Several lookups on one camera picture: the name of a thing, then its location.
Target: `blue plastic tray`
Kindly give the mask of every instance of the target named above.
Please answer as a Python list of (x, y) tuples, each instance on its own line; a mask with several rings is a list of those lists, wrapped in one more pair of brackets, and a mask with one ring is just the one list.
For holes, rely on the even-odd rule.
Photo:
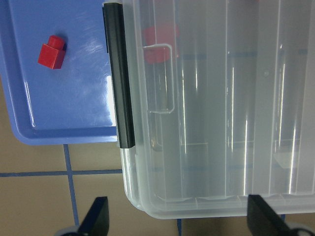
[[(13, 133), (29, 145), (116, 141), (103, 0), (0, 1), (0, 74)], [(50, 35), (61, 69), (37, 63)]]

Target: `clear plastic container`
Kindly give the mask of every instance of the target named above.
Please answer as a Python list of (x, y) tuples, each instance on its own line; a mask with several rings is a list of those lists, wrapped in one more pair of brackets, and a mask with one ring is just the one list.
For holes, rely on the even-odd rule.
[(123, 0), (136, 146), (156, 218), (315, 211), (315, 1)]

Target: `black handle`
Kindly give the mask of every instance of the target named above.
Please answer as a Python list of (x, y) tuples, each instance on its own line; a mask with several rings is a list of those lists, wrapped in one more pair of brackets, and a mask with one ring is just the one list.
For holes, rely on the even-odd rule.
[(135, 146), (128, 77), (123, 5), (105, 3), (103, 17), (112, 69), (115, 109), (120, 148)]

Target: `red block stud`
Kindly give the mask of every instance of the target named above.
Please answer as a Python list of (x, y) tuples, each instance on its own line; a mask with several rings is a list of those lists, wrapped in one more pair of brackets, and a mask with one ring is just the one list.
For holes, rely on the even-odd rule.
[(48, 43), (41, 47), (38, 63), (51, 69), (60, 69), (65, 55), (63, 46), (64, 40), (62, 38), (51, 35)]

